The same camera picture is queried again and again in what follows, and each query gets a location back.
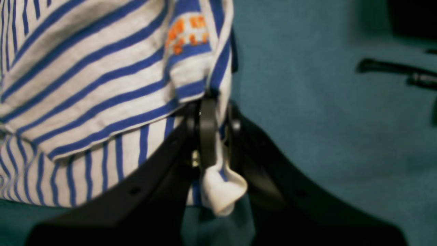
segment white cloth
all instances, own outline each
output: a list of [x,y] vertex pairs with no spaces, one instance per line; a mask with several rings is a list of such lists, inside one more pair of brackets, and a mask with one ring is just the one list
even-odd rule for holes
[[[206,90],[225,118],[231,0],[2,0],[0,9],[4,199],[91,200],[146,161],[180,123],[172,113]],[[247,184],[221,144],[217,152],[187,204],[226,215]]]

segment blue stripe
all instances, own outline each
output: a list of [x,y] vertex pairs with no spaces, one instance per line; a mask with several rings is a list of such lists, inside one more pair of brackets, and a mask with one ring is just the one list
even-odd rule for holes
[[[12,138],[12,135],[9,136],[9,138],[6,140],[6,142],[4,144],[8,145],[9,141],[11,140],[11,138]],[[6,172],[6,174],[7,174],[8,178],[9,178],[7,183],[6,183],[6,187],[8,188],[7,189],[7,195],[8,195],[10,200],[14,200],[14,199],[12,199],[12,196],[10,195],[10,183],[12,182],[12,175],[11,175],[9,170]]]
[[6,173],[6,177],[8,178],[8,181],[7,181],[7,183],[6,183],[5,187],[4,187],[4,190],[3,190],[3,197],[6,197],[6,195],[5,195],[5,191],[7,191],[7,195],[8,195],[8,197],[9,197],[9,199],[10,199],[10,200],[13,200],[13,199],[12,199],[12,196],[10,195],[10,188],[7,189],[7,188],[8,188],[8,185],[9,185],[9,183],[10,183],[10,180],[11,180],[12,177],[11,177],[10,172],[9,172],[9,170],[7,169],[6,165],[4,164],[3,159],[1,158],[1,156],[0,156],[0,165],[1,165],[1,167],[2,167],[2,169],[3,169],[3,171],[4,171],[4,173]]
[[[164,20],[165,12],[163,11],[160,15],[160,18],[155,19],[148,25],[147,27],[141,29],[137,33],[124,38],[116,43],[110,44],[106,47],[101,48],[100,50],[97,50],[86,57],[84,57],[81,61],[76,63],[72,68],[70,68],[66,73],[64,73],[62,76],[60,76],[58,79],[56,79],[53,83],[51,83],[46,89],[42,90],[40,93],[38,93],[34,98],[30,99],[27,103],[19,107],[18,109],[14,110],[10,114],[6,115],[2,120],[4,123],[8,122],[14,117],[19,116],[20,114],[28,111],[30,108],[32,108],[37,103],[44,100],[47,96],[49,96],[51,93],[53,93],[56,89],[58,89],[61,85],[66,83],[69,79],[71,79],[73,76],[75,76],[78,72],[80,72],[83,68],[88,66],[89,64],[100,60],[102,57],[105,57],[107,55],[110,55],[112,53],[118,52],[124,48],[130,47],[146,38],[148,38],[161,24]],[[149,62],[152,62],[154,59],[158,59],[158,56],[163,55],[163,50],[158,51],[157,54],[155,53]],[[114,71],[115,74],[112,74],[112,76],[117,76],[117,71]],[[104,83],[104,78],[102,81],[95,81],[95,83]]]
[[28,176],[29,176],[29,168],[36,158],[37,150],[36,150],[35,145],[32,144],[31,146],[32,146],[32,151],[33,151],[32,155],[33,156],[32,156],[32,160],[29,161],[29,163],[26,163],[26,169],[24,170],[24,192],[26,193],[26,198],[29,200],[29,202],[31,204],[35,205],[35,203],[31,199],[30,193],[29,193],[29,178],[28,178]]
[[23,29],[24,29],[24,35],[25,36],[27,36],[27,34],[29,33],[29,22],[27,20],[27,2],[28,2],[28,0],[24,0]]
[[176,88],[179,100],[205,92],[205,79]]
[[178,0],[175,4],[173,16],[170,22],[173,22],[182,14],[200,11],[200,4],[197,0]]
[[219,129],[218,129],[219,133],[220,133],[220,139],[223,140],[226,137],[226,125],[223,124]]
[[36,182],[36,192],[38,194],[39,202],[41,203],[42,206],[45,206],[44,195],[42,193],[42,187],[41,187],[43,174],[44,174],[44,154],[40,153],[38,159],[38,180]]
[[202,206],[202,197],[201,197],[199,180],[194,180],[191,185],[193,188],[192,191],[193,191],[194,206]]
[[223,76],[225,75],[226,68],[228,67],[229,56],[231,52],[231,45],[226,41],[225,47],[218,57],[217,63],[215,64],[214,71],[211,75],[210,88],[213,94],[218,95],[220,91],[220,84],[222,83]]
[[[152,56],[150,56],[142,61],[139,61],[133,65],[123,67],[123,68],[108,72],[106,74],[103,74],[102,76],[100,76],[100,78],[98,78],[97,80],[95,80],[91,84],[87,85],[84,89],[82,89],[81,91],[79,91],[78,93],[76,93],[75,95],[70,97],[69,99],[65,100],[63,103],[57,105],[55,108],[50,110],[48,113],[46,113],[45,115],[43,115],[42,117],[40,117],[36,121],[34,121],[31,124],[28,124],[24,127],[19,128],[17,130],[17,135],[20,136],[23,132],[27,131],[28,129],[31,129],[32,127],[35,127],[35,126],[41,124],[42,122],[46,121],[48,118],[50,118],[50,117],[62,112],[63,110],[73,106],[74,104],[79,102],[81,99],[85,98],[88,94],[90,94],[92,91],[94,91],[95,89],[97,89],[101,85],[103,85],[111,80],[123,77],[123,76],[135,74],[138,71],[143,70],[145,68],[148,68],[149,66],[153,65],[154,63],[160,61],[162,59],[162,57],[163,57],[163,49],[159,49],[157,52],[155,52],[155,54],[153,54]],[[18,110],[27,111],[32,107],[32,104],[33,103],[25,104],[24,106],[22,106]]]
[[108,190],[108,143],[103,143],[102,158],[102,192]]
[[18,185],[17,185],[17,183],[18,183],[17,178],[19,176],[18,175],[18,166],[17,166],[17,162],[15,161],[14,154],[12,153],[12,150],[10,149],[10,142],[11,142],[11,140],[12,140],[12,137],[9,138],[8,142],[6,143],[6,152],[7,152],[8,156],[9,156],[9,159],[10,159],[10,161],[12,163],[12,166],[14,168],[14,171],[15,171],[15,175],[14,175],[14,177],[11,177],[11,179],[10,179],[11,182],[10,183],[13,184],[13,186],[14,186],[14,193],[15,193],[15,196],[17,197],[17,199],[20,202],[23,202],[23,199],[20,197],[20,194],[18,194]]
[[58,207],[60,207],[61,205],[59,204],[59,190],[58,190],[58,185],[56,184],[56,177],[58,175],[58,170],[60,166],[61,166],[60,163],[55,164],[52,176],[50,177],[50,185],[52,187],[52,193],[53,193],[53,204]]
[[73,177],[73,161],[74,155],[71,156],[68,165],[67,165],[67,184],[70,189],[70,205],[72,207],[76,206],[76,187],[74,185],[74,177]]
[[91,151],[85,151],[85,180],[87,182],[87,201],[93,197],[93,178],[91,176],[91,167],[93,164]]
[[220,37],[223,23],[225,22],[225,12],[223,11],[222,0],[209,0],[209,3],[214,16],[215,30]]
[[228,182],[228,177],[226,177],[225,174],[225,164],[223,164],[222,169],[219,171],[220,176],[222,177],[223,181]]
[[167,121],[165,124],[164,138],[167,138],[174,128],[174,116],[167,117]]
[[117,166],[118,181],[122,181],[125,177],[123,173],[123,135],[115,136],[115,159]]
[[7,16],[7,26],[6,26],[6,49],[5,49],[5,53],[6,53],[6,71],[9,71],[9,20],[10,20],[10,0],[7,1],[7,11],[8,11],[8,16]]
[[149,95],[151,93],[154,93],[162,88],[165,87],[165,81],[164,80],[160,80],[158,82],[155,82],[153,84],[147,85],[143,88],[134,90],[134,91],[130,91],[130,92],[126,92],[120,95],[117,95],[115,97],[112,97],[110,99],[107,99],[97,105],[95,105],[94,107],[92,107],[91,109],[89,109],[86,113],[84,113],[83,115],[81,115],[79,118],[75,119],[74,121],[70,122],[69,124],[66,124],[65,126],[62,126],[58,129],[54,129],[52,131],[49,131],[37,138],[34,139],[34,143],[36,144],[40,144],[56,135],[59,135],[61,133],[67,132],[71,129],[74,129],[76,127],[79,127],[81,125],[83,125],[84,123],[86,123],[88,120],[94,118],[98,113],[110,109],[118,104],[124,103],[124,102],[128,102],[140,97],[144,97],[146,95]]
[[148,138],[149,138],[149,125],[142,126],[140,128],[140,137],[139,137],[138,166],[140,166],[147,160]]
[[[112,23],[114,23],[114,22],[124,18],[129,13],[131,13],[134,10],[136,10],[137,8],[141,7],[142,4],[145,1],[146,0],[138,0],[138,1],[129,2],[127,5],[119,8],[118,10],[108,14],[107,16],[103,17],[102,19],[100,19],[100,20],[92,23],[91,25],[83,28],[82,30],[80,30],[79,32],[74,34],[72,37],[70,37],[69,39],[65,40],[63,43],[61,43],[55,49],[53,49],[49,54],[47,54],[44,58],[42,58],[22,78],[20,78],[18,81],[16,81],[14,84],[12,84],[11,87],[9,87],[4,92],[2,100],[4,101],[11,94],[16,92],[21,87],[23,87],[26,83],[28,83],[31,79],[33,79],[39,72],[44,70],[54,60],[56,60],[59,56],[61,56],[66,50],[70,49],[71,47],[76,45],[81,40],[91,36],[94,33],[97,33],[98,31],[104,29],[105,27],[108,27]],[[117,45],[116,44],[112,44],[112,45],[106,46],[105,48],[99,50],[100,53],[97,53],[99,51],[96,51],[96,52],[88,55],[87,57],[85,57],[85,59],[82,59],[81,62],[76,64],[74,67],[72,67],[68,72],[71,73],[71,71],[75,71],[73,69],[78,69],[78,68],[80,70],[80,69],[84,68],[89,62],[99,60],[100,58],[104,57],[105,55],[111,54],[111,53],[116,52],[117,50],[119,50],[119,49],[116,49],[115,47],[117,47]],[[50,87],[47,88],[46,90],[52,90],[53,91],[53,89],[58,88],[62,83],[58,82],[58,84],[55,84],[55,85],[54,84],[55,83],[51,84]]]
[[36,15],[36,19],[38,20],[39,17],[41,16],[41,12],[39,10],[39,0],[33,0],[33,5],[35,6],[35,15]]
[[3,1],[3,6],[2,6],[2,8],[1,8],[1,36],[0,36],[0,61],[1,61],[1,63],[0,63],[0,66],[1,66],[1,70],[2,70],[2,75],[4,74],[4,71],[3,71],[3,33],[4,33],[4,12],[5,12],[5,9],[4,9],[4,5],[5,5],[5,3],[6,3],[6,0],[4,0]]
[[70,12],[74,7],[77,7],[81,3],[83,3],[85,0],[70,0],[66,2],[64,5],[59,7],[56,11],[51,13],[45,20],[42,22],[27,38],[23,45],[20,47],[20,50],[15,55],[14,63],[16,64],[19,59],[23,56],[23,54],[29,49],[30,46],[32,46],[35,41],[52,25],[54,25],[60,18],[62,18],[65,14]]
[[14,42],[14,54],[17,53],[17,26],[16,26],[16,19],[17,19],[17,1],[14,1],[14,6],[12,9],[12,40]]
[[188,57],[200,55],[200,54],[207,53],[207,52],[211,51],[211,47],[209,46],[209,42],[201,44],[201,45],[196,45],[196,46],[185,45],[182,47],[182,49],[183,49],[183,51],[181,54],[171,55],[169,57],[168,62],[167,62],[167,67],[169,67],[169,68],[173,67],[176,63],[180,62],[181,60],[187,59]]
[[85,148],[86,146],[89,145],[89,143],[107,138],[113,132],[121,131],[123,129],[126,129],[127,127],[134,126],[136,124],[140,124],[143,122],[147,122],[156,119],[158,117],[164,116],[166,114],[169,114],[172,111],[176,110],[178,106],[179,105],[177,103],[177,100],[173,99],[162,107],[110,124],[106,126],[104,129],[102,129],[101,131],[90,134],[89,136],[87,136],[86,138],[80,141],[77,141],[72,144],[60,146],[54,149],[52,152],[50,152],[48,156],[49,158],[53,159],[53,157],[57,155],[61,155],[77,149]]

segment orange logo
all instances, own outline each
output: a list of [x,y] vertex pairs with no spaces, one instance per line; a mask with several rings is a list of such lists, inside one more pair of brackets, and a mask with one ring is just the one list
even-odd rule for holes
[[175,55],[183,52],[183,46],[189,42],[192,46],[208,42],[205,19],[202,15],[180,17],[170,28],[166,49],[173,49]]

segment folded cloth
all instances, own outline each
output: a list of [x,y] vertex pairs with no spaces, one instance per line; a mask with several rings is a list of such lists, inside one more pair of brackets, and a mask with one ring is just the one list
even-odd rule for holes
[[[122,181],[203,97],[225,119],[231,0],[3,0],[0,195],[74,207]],[[227,215],[246,191],[219,158],[188,205]]]

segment teal carpet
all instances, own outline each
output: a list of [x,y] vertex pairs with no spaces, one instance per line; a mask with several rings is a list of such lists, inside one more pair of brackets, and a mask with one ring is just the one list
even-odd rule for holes
[[[437,93],[405,77],[356,74],[372,57],[437,70],[437,56],[390,35],[382,0],[236,0],[233,98],[316,183],[437,245]],[[0,245],[62,209],[0,202]],[[228,218],[187,209],[187,245],[249,245],[247,199]]]

